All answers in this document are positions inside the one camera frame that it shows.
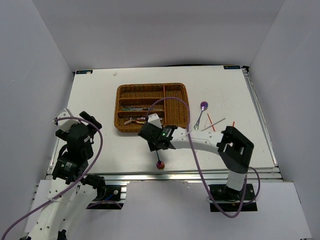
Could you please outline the pink handled fork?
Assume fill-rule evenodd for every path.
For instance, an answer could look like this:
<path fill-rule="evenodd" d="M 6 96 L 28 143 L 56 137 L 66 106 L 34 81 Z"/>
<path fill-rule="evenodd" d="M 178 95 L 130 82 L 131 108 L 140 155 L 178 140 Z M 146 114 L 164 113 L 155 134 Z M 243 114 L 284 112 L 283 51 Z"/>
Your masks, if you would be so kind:
<path fill-rule="evenodd" d="M 139 117 L 130 117 L 130 120 L 134 120 L 134 121 L 145 121 L 146 118 L 143 116 L 139 116 Z"/>

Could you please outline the iridescent round bowl spoon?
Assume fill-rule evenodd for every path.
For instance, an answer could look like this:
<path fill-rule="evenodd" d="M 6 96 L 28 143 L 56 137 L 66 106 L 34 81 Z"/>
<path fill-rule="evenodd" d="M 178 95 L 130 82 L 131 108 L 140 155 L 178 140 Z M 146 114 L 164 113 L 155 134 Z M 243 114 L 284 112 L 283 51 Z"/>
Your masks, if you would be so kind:
<path fill-rule="evenodd" d="M 163 161 L 160 160 L 160 156 L 158 151 L 156 150 L 156 155 L 157 155 L 157 163 L 156 163 L 156 168 L 158 170 L 163 170 L 165 168 L 165 163 Z"/>

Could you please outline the green handled table knife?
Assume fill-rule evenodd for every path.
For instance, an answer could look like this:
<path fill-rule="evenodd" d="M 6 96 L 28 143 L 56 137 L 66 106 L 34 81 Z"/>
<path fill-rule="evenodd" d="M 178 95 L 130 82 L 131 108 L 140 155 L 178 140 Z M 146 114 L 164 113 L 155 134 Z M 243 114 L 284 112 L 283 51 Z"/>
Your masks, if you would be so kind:
<path fill-rule="evenodd" d="M 148 110 L 147 108 L 143 108 L 143 107 L 123 107 L 122 108 L 122 111 L 133 111 L 133 112 L 147 111 L 147 110 Z"/>

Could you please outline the purple iridescent spoon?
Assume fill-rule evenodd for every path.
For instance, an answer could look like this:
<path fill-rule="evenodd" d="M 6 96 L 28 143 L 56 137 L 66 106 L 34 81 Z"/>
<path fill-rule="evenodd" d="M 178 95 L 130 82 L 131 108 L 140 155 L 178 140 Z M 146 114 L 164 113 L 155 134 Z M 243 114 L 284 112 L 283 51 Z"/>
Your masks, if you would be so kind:
<path fill-rule="evenodd" d="M 195 125 L 194 125 L 194 127 L 193 127 L 194 130 L 198 130 L 198 129 L 199 129 L 201 117 L 202 117 L 202 115 L 203 115 L 203 112 L 208 108 L 208 106 L 209 106 L 209 104 L 208 104 L 207 101 L 202 101 L 202 102 L 200 103 L 200 109 L 201 109 L 201 111 L 200 111 L 199 117 L 198 117 L 198 119 L 197 119 L 197 121 L 196 121 L 196 123 L 195 123 Z"/>

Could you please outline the silver patterned table knife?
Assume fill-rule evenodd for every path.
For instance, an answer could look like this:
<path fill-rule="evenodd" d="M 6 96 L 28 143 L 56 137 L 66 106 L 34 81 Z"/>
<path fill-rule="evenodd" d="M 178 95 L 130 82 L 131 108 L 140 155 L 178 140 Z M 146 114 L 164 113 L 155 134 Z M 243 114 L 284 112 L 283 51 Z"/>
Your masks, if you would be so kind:
<path fill-rule="evenodd" d="M 162 111 L 162 109 L 161 108 L 144 107 L 144 108 L 141 108 L 141 111 Z"/>

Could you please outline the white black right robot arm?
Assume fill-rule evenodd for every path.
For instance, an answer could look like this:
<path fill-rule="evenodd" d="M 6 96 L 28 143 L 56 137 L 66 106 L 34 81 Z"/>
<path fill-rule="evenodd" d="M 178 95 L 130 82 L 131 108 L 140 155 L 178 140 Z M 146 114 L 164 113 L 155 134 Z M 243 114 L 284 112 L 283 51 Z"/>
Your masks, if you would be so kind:
<path fill-rule="evenodd" d="M 188 132 L 175 125 L 159 128 L 145 123 L 138 135 L 147 141 L 150 151 L 191 149 L 220 156 L 228 169 L 226 195 L 233 200 L 243 195 L 254 144 L 235 127 L 227 126 L 222 132 Z"/>

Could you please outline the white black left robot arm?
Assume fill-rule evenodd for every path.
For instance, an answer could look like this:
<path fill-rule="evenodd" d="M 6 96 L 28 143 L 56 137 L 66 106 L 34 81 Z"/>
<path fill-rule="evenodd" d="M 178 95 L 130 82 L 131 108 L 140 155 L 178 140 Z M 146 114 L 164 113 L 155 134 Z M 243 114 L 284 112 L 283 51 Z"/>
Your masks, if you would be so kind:
<path fill-rule="evenodd" d="M 26 240 L 65 240 L 73 224 L 94 199 L 105 196 L 104 179 L 88 174 L 88 161 L 94 157 L 94 135 L 102 125 L 87 112 L 74 117 L 65 109 L 54 122 L 55 135 L 66 142 L 60 149 L 52 172 L 48 202 L 41 207 L 40 215 Z"/>

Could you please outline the left blue table label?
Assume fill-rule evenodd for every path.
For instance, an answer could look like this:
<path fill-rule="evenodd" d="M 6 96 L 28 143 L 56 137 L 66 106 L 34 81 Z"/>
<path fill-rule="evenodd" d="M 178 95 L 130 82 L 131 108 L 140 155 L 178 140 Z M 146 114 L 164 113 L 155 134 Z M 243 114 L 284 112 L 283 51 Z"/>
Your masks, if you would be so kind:
<path fill-rule="evenodd" d="M 86 69 L 86 70 L 77 70 L 75 72 L 76 75 L 87 75 L 87 74 L 92 74 L 93 70 L 92 69 Z"/>

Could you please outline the blue table label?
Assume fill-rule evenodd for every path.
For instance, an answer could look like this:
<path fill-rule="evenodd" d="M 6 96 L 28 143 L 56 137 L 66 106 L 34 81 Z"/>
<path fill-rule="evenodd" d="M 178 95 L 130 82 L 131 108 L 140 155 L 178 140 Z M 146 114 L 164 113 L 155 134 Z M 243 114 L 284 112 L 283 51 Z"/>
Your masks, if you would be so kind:
<path fill-rule="evenodd" d="M 87 75 L 87 74 L 92 74 L 93 70 L 92 69 L 86 69 L 86 70 L 77 70 L 75 72 L 76 75 Z"/>
<path fill-rule="evenodd" d="M 223 68 L 225 70 L 240 70 L 241 67 L 239 65 L 224 65 Z"/>

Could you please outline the woven wicker cutlery tray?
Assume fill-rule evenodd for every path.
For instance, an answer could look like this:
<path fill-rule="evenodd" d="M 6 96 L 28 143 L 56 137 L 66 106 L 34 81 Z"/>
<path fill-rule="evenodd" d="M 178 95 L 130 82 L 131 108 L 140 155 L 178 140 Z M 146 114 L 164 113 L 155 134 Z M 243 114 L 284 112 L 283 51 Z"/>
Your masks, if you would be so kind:
<path fill-rule="evenodd" d="M 124 84 L 117 88 L 114 126 L 122 133 L 137 133 L 143 124 L 124 125 L 130 117 L 146 117 L 157 113 L 163 126 L 185 128 L 189 104 L 187 89 L 182 83 Z M 153 111 L 123 111 L 122 108 L 158 108 Z"/>

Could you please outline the red chopstick upper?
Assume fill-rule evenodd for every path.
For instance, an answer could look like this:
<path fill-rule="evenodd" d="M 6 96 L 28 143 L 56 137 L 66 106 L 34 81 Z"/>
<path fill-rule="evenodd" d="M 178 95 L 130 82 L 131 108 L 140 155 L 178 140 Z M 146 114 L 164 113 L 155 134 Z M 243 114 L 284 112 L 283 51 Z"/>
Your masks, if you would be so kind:
<path fill-rule="evenodd" d="M 215 129 L 215 126 L 213 125 L 213 121 L 212 121 L 212 119 L 211 119 L 211 117 L 210 117 L 209 113 L 207 113 L 207 117 L 208 117 L 208 120 L 209 120 L 209 122 L 210 122 L 210 124 L 211 124 L 211 128 L 212 128 L 212 130 L 215 132 L 215 131 L 216 131 L 216 129 Z"/>

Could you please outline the white chopstick short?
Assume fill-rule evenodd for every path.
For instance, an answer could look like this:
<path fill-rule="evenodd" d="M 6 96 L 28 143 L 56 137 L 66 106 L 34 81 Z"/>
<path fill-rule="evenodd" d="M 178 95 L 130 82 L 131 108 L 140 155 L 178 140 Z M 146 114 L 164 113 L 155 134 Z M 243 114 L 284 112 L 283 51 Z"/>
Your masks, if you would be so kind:
<path fill-rule="evenodd" d="M 222 121 L 224 121 L 225 119 L 226 119 L 226 118 L 224 117 L 224 118 L 218 120 L 217 122 L 214 122 L 214 123 L 212 123 L 211 125 L 203 128 L 201 131 L 203 132 L 203 131 L 205 131 L 205 130 L 207 130 L 207 129 L 212 129 L 212 130 L 215 132 L 215 131 L 216 131 L 216 130 L 215 130 L 215 126 L 216 126 L 217 124 L 221 123 Z"/>

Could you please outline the right blue table label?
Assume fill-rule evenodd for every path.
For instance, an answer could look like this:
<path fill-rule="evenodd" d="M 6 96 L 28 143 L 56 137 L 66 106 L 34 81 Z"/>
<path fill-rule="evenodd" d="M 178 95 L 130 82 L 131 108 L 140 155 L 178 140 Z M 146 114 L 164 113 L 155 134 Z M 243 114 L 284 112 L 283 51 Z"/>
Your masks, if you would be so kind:
<path fill-rule="evenodd" d="M 239 65 L 224 65 L 223 68 L 225 70 L 240 70 L 241 67 Z"/>

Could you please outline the aluminium table frame rail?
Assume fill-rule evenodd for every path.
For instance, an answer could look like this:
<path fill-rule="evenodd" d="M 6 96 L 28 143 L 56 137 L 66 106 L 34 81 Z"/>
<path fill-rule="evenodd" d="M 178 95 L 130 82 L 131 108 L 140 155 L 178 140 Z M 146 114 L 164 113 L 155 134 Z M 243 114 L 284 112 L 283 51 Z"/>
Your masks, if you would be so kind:
<path fill-rule="evenodd" d="M 117 87 L 123 84 L 179 82 L 186 86 L 191 121 L 200 115 L 200 103 L 208 102 L 201 117 L 204 129 L 207 114 L 220 132 L 233 125 L 254 143 L 248 178 L 255 181 L 281 182 L 283 177 L 276 162 L 271 141 L 254 95 L 249 73 L 245 68 L 227 70 L 222 66 L 180 66 L 154 68 L 98 69 L 92 74 L 76 74 L 68 107 L 74 115 L 81 111 L 92 114 L 102 124 L 103 139 L 95 136 L 91 174 L 107 179 L 129 180 L 191 180 L 200 179 L 199 170 L 209 181 L 225 181 L 228 170 L 221 158 L 213 153 L 189 149 L 161 150 L 164 162 L 157 169 L 157 154 L 136 133 L 124 133 L 114 126 Z"/>

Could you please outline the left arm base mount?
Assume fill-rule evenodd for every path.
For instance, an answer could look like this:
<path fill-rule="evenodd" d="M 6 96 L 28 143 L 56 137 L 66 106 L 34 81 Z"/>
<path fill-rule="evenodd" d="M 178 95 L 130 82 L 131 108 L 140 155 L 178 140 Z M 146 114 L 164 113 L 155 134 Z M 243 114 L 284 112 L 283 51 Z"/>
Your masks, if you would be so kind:
<path fill-rule="evenodd" d="M 90 210 L 120 210 L 124 205 L 127 186 L 119 183 L 98 184 L 92 186 L 95 198 L 89 203 Z"/>

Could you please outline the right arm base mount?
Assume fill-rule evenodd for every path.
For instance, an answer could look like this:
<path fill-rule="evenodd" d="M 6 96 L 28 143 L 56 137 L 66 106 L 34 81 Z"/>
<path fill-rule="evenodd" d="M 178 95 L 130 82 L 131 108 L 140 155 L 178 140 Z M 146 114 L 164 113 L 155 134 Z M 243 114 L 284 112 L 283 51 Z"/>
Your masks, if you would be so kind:
<path fill-rule="evenodd" d="M 236 212 L 239 208 L 242 198 L 242 192 L 231 192 L 226 190 L 225 184 L 211 184 L 209 185 L 210 193 L 214 200 L 221 207 L 224 212 Z M 258 207 L 255 197 L 255 190 L 251 183 L 246 185 L 244 194 L 244 201 L 241 208 L 242 212 L 257 212 Z"/>

